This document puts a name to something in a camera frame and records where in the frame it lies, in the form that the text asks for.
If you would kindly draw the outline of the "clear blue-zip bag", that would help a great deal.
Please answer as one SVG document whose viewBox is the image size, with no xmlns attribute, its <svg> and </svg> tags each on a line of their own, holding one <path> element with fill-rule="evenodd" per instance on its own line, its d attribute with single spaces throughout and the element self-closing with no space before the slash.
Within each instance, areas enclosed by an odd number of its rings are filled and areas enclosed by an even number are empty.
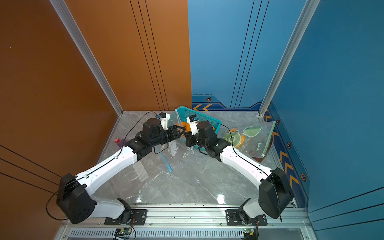
<svg viewBox="0 0 384 240">
<path fill-rule="evenodd" d="M 166 113 L 165 118 L 160 118 L 162 126 L 167 127 L 168 130 L 171 129 L 171 126 L 181 126 L 187 130 L 187 114 L 185 110 L 189 109 L 180 106 L 175 109 L 173 113 Z M 154 150 L 155 154 L 161 157 L 170 173 L 173 172 L 173 162 L 194 154 L 194 147 L 186 146 L 186 138 L 184 135 L 167 144 L 155 147 Z"/>
</svg>

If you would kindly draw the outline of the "clear green-zip bag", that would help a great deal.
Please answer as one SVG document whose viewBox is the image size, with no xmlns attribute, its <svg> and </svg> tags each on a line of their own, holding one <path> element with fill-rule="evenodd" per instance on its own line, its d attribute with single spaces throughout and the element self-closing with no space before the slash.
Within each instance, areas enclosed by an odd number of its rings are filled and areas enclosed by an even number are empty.
<svg viewBox="0 0 384 240">
<path fill-rule="evenodd" d="M 223 133 L 222 137 L 231 143 L 241 153 L 251 157 L 253 150 L 261 141 L 268 140 L 274 136 L 274 128 L 276 122 L 259 123 L 254 126 L 240 127 L 238 129 L 230 129 Z"/>
</svg>

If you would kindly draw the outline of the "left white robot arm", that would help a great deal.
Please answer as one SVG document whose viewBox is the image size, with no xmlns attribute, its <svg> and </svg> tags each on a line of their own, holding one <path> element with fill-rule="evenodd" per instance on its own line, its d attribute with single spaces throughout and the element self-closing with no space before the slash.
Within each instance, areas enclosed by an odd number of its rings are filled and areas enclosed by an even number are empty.
<svg viewBox="0 0 384 240">
<path fill-rule="evenodd" d="M 103 200 L 94 193 L 109 179 L 150 154 L 154 147 L 179 139 L 184 127 L 144 124 L 143 130 L 129 140 L 114 155 L 96 166 L 60 180 L 56 203 L 69 221 L 79 224 L 88 218 L 109 218 L 118 224 L 128 224 L 133 217 L 131 206 L 123 199 Z"/>
</svg>

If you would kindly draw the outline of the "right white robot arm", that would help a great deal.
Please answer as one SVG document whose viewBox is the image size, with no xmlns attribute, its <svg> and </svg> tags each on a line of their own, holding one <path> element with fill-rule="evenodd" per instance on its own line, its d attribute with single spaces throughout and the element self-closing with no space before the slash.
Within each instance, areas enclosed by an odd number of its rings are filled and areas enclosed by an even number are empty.
<svg viewBox="0 0 384 240">
<path fill-rule="evenodd" d="M 285 171 L 280 168 L 272 170 L 254 162 L 215 133 L 201 136 L 187 132 L 184 135 L 188 147 L 197 145 L 204 148 L 208 156 L 235 169 L 258 189 L 258 198 L 248 198 L 238 209 L 242 224 L 253 225 L 263 215 L 273 219 L 281 217 L 281 213 L 294 198 Z"/>
</svg>

